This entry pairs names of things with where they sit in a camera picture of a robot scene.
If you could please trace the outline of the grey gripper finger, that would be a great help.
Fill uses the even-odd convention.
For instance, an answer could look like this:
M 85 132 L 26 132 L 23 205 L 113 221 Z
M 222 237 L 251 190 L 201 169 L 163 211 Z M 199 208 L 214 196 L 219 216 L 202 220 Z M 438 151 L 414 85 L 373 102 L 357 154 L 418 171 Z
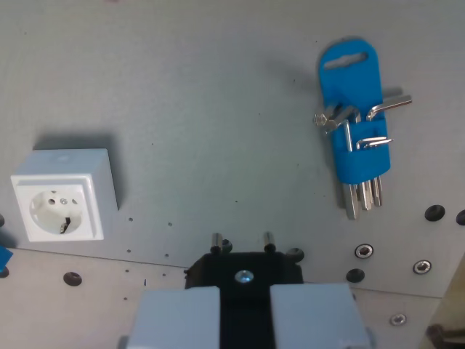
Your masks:
M 371 348 L 347 284 L 270 287 L 276 348 Z
M 216 286 L 145 291 L 127 348 L 219 348 Z

